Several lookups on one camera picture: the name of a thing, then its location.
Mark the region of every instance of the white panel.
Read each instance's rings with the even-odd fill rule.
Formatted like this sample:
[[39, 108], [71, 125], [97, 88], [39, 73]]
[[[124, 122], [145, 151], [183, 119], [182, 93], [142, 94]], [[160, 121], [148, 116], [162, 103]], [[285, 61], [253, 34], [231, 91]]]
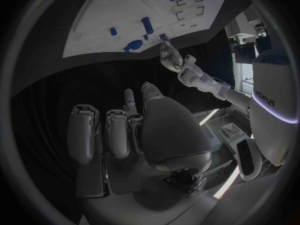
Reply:
[[[172, 39], [209, 29], [223, 2], [224, 0], [86, 0], [69, 32], [63, 58], [88, 53], [124, 52], [124, 48], [135, 40], [142, 40], [143, 45], [130, 52], [140, 53], [161, 43], [162, 34]], [[181, 12], [181, 21], [178, 21], [177, 12]], [[144, 17], [150, 18], [154, 29], [154, 33], [148, 35], [148, 41], [143, 37], [146, 34], [142, 23]], [[110, 28], [115, 28], [117, 35], [112, 36]]]

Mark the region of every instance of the glowing light strip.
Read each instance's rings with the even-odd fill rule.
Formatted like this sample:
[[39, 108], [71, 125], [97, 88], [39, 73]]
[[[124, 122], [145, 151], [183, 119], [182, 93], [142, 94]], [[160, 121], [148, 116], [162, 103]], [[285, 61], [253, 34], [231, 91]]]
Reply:
[[239, 166], [236, 166], [233, 173], [230, 175], [228, 180], [224, 183], [224, 185], [219, 189], [219, 191], [216, 192], [215, 195], [213, 195], [216, 199], [220, 199], [223, 194], [229, 189], [229, 187], [233, 184], [233, 182], [236, 180], [237, 176], [240, 174]]
[[258, 98], [256, 98], [256, 96], [254, 95], [254, 92], [252, 92], [252, 98], [262, 107], [264, 108], [265, 110], [267, 110], [270, 114], [274, 115], [276, 118], [280, 119], [281, 121], [284, 121], [286, 123], [289, 123], [289, 124], [296, 124], [298, 123], [298, 120], [288, 120], [288, 119], [285, 119], [281, 116], [279, 116], [278, 114], [276, 114], [275, 112], [271, 111], [269, 108], [267, 108], [264, 104], [262, 104]]
[[210, 119], [219, 109], [213, 110], [206, 118], [204, 118], [199, 124], [202, 126], [208, 119]]

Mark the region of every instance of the robotic arm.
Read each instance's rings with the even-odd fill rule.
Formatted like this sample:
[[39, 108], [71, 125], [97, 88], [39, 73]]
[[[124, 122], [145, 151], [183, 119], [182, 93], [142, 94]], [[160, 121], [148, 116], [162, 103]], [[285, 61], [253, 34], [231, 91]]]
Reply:
[[178, 73], [179, 81], [185, 86], [195, 87], [205, 93], [210, 92], [216, 98], [227, 100], [239, 107], [249, 116], [250, 97], [231, 89], [224, 82], [215, 81], [211, 76], [203, 72], [200, 67], [195, 65], [195, 57], [187, 55], [183, 63], [181, 55], [169, 41], [164, 41], [160, 46], [160, 62], [165, 68]]

